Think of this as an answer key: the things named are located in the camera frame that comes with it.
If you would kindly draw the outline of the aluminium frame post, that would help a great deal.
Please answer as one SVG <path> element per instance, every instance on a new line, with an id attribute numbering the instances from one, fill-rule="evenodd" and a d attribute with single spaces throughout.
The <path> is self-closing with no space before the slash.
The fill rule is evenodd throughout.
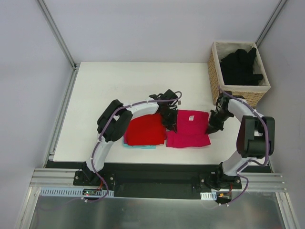
<path id="1" fill-rule="evenodd" d="M 269 19 L 267 20 L 265 26 L 263 27 L 262 31 L 260 32 L 258 38 L 256 39 L 256 46 L 260 47 L 265 38 L 267 37 L 269 31 L 274 26 L 276 20 L 279 18 L 282 11 L 285 9 L 287 3 L 290 0 L 279 0 L 274 8 L 273 12 L 271 13 Z"/>
<path id="2" fill-rule="evenodd" d="M 56 25 L 56 22 L 46 4 L 46 2 L 44 0 L 36 0 L 36 3 L 38 5 L 39 9 L 41 10 L 55 40 L 57 41 L 62 53 L 64 54 L 65 58 L 67 59 L 70 67 L 75 70 L 77 67 L 77 64 L 74 61 L 72 54 L 69 51 L 68 46 L 67 46 L 64 38 L 62 37 L 61 32 L 59 31 L 58 26 Z"/>

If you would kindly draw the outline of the magenta t shirt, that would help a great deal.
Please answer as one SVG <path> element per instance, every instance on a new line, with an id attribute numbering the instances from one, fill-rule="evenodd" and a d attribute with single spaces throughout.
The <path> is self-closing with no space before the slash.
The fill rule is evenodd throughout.
<path id="1" fill-rule="evenodd" d="M 177 131 L 166 133 L 166 147 L 205 147 L 211 144 L 206 130 L 209 113 L 196 110 L 179 110 Z"/>

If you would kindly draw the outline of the wicker basket with liner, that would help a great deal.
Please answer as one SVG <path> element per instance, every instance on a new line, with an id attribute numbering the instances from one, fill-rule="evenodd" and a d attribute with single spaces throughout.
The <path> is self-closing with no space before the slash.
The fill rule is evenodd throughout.
<path id="1" fill-rule="evenodd" d="M 262 74 L 263 79 L 258 85 L 228 85 L 225 84 L 221 71 L 220 62 L 227 55 L 239 49 L 250 51 L 256 48 L 256 58 L 254 59 L 253 72 Z M 252 107 L 256 106 L 265 93 L 271 88 L 264 69 L 261 55 L 254 42 L 219 42 L 215 41 L 211 47 L 211 54 L 208 61 L 208 75 L 212 93 L 213 104 L 220 94 L 220 89 L 230 91 L 234 96 L 242 96 Z"/>

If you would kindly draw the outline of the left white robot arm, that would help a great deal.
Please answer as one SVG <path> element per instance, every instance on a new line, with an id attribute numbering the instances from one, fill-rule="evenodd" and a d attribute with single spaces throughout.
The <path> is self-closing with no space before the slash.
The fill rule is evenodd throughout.
<path id="1" fill-rule="evenodd" d="M 98 137 L 90 157 L 83 163 L 83 179 L 91 186 L 100 181 L 104 183 L 99 171 L 104 168 L 105 159 L 114 142 L 120 140 L 131 120 L 145 115 L 152 115 L 163 108 L 176 105 L 180 97 L 166 98 L 164 95 L 152 95 L 144 101 L 123 104 L 113 100 L 97 121 Z"/>

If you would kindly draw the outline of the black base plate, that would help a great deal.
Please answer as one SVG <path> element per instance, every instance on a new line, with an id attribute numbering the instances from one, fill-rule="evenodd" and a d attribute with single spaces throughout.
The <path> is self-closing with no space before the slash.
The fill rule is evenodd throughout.
<path id="1" fill-rule="evenodd" d="M 103 190 L 115 197 L 199 199 L 213 188 L 242 188 L 239 177 L 230 177 L 218 165 L 170 165 L 106 163 L 97 174 L 85 166 L 75 172 L 75 186 L 96 187 L 105 180 Z"/>

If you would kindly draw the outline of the left aluminium frame post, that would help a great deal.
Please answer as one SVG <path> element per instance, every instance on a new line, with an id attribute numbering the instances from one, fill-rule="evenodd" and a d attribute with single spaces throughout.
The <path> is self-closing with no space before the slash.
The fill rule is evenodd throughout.
<path id="1" fill-rule="evenodd" d="M 55 40 L 57 41 L 62 53 L 64 54 L 65 58 L 67 59 L 70 67 L 75 70 L 77 67 L 77 64 L 74 61 L 72 54 L 69 51 L 68 46 L 67 46 L 64 38 L 62 37 L 61 32 L 59 31 L 58 26 L 56 25 L 56 22 L 46 4 L 46 2 L 44 0 L 36 0 L 36 3 L 38 5 L 39 9 L 41 10 Z"/>

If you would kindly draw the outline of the right aluminium frame post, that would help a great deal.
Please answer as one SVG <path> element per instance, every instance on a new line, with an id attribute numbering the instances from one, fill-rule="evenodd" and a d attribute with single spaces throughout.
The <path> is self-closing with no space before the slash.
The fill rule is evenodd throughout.
<path id="1" fill-rule="evenodd" d="M 260 32 L 258 38 L 256 39 L 256 46 L 260 47 L 265 38 L 267 37 L 269 31 L 274 26 L 276 20 L 279 18 L 282 11 L 285 9 L 287 3 L 290 0 L 279 0 L 274 8 L 273 12 L 271 13 L 269 19 L 267 20 L 265 26 L 263 27 L 262 31 Z"/>

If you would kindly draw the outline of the black clothes in basket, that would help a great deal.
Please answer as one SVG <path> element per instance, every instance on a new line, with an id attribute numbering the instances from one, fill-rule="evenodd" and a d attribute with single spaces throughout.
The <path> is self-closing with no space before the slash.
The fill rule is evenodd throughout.
<path id="1" fill-rule="evenodd" d="M 257 49 L 249 52 L 238 49 L 221 59 L 220 67 L 225 85 L 258 86 L 263 80 L 261 73 L 254 73 Z"/>

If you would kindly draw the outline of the red t shirt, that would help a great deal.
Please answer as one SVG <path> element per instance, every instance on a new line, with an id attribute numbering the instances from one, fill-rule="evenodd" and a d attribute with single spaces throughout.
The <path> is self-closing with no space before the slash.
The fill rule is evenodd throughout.
<path id="1" fill-rule="evenodd" d="M 165 128 L 160 114 L 148 114 L 130 121 L 125 132 L 130 146 L 158 146 L 165 142 Z"/>

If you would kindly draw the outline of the teal t shirt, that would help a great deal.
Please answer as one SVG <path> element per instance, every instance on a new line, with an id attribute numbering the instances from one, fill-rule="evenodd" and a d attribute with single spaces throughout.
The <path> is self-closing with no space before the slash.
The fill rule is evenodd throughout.
<path id="1" fill-rule="evenodd" d="M 156 146 L 130 146 L 123 142 L 123 147 L 125 148 L 137 148 L 137 149 L 155 149 Z"/>

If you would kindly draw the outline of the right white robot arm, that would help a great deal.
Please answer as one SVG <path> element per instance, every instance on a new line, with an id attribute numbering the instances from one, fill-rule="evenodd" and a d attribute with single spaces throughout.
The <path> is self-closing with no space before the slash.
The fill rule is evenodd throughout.
<path id="1" fill-rule="evenodd" d="M 206 134 L 222 131 L 225 121 L 230 117 L 236 117 L 240 122 L 236 150 L 204 180 L 207 187 L 215 190 L 233 186 L 250 163 L 265 166 L 274 152 L 275 119 L 258 113 L 245 99 L 234 97 L 228 92 L 222 92 L 216 100 Z"/>

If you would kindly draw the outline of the aluminium front rail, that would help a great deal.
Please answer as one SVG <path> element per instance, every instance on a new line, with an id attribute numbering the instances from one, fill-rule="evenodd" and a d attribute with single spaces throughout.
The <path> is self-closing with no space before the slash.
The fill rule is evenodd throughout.
<path id="1" fill-rule="evenodd" d="M 30 187 L 75 187 L 76 169 L 36 168 L 30 180 Z M 249 180 L 247 191 L 287 192 L 288 186 L 279 173 L 242 173 L 242 186 Z"/>

